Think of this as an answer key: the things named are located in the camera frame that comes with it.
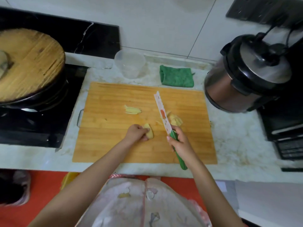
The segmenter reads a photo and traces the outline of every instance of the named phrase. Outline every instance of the white sticker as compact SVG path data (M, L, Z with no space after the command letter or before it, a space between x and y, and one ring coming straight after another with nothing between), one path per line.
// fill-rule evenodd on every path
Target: white sticker
M219 187L219 189L221 190L221 192L227 192L225 182L216 181L216 183L217 183L217 186Z

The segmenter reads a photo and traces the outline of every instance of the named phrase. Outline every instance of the folded towel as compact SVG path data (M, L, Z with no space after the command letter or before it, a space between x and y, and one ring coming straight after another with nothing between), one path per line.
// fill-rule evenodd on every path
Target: folded towel
M164 65L160 66L160 78L163 85L174 87L193 87L194 79L192 78L190 68L172 68Z

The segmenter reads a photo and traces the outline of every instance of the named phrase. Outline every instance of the knife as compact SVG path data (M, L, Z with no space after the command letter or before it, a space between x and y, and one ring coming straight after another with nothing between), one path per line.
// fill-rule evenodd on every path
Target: knife
M164 124L164 127L165 127L165 130L166 130L167 134L170 135L170 137L172 137L173 139L179 141L177 133L172 129L172 126L169 123L169 120L167 118L167 115L166 115L166 112L165 112L165 109L164 109L164 106L163 106L163 103L162 103L159 91L157 91L157 93L154 94L154 98L156 100L156 103L157 103L157 106L158 106L158 109L159 109L159 112L160 112L160 116L161 116L161 119L162 119L162 122ZM176 153L176 155L178 157L178 160L179 160L181 168L183 170L187 170L187 166L185 165L185 162L178 155L178 153L176 152L176 149L174 147L173 147L173 149L174 149L174 151L175 151L175 153Z

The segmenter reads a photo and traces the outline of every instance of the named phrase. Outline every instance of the plastic bowl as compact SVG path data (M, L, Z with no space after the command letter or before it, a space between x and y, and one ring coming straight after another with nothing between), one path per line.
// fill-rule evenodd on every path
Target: plastic bowl
M141 69L146 63L143 54L120 50L115 55L115 65L125 78L138 78Z

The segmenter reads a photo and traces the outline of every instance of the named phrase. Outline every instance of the marble countertop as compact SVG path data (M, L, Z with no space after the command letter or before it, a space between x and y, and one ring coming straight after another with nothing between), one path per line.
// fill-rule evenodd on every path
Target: marble countertop
M72 156L78 136L77 119L85 106L92 81L161 86L160 64L191 67L195 72L195 90L203 91L209 64L181 58L148 57L146 75L135 80L125 79L113 65L113 60L80 55L82 65L89 68L60 149L0 144L0 168L81 172L92 163L73 163ZM282 172L280 167L293 167L294 162L280 160L271 142L265 140L256 111L230 114L218 110L207 101L211 130L218 164L207 165L215 179L257 182L303 183L302 173ZM123 163L116 173L191 178L189 170L179 164Z

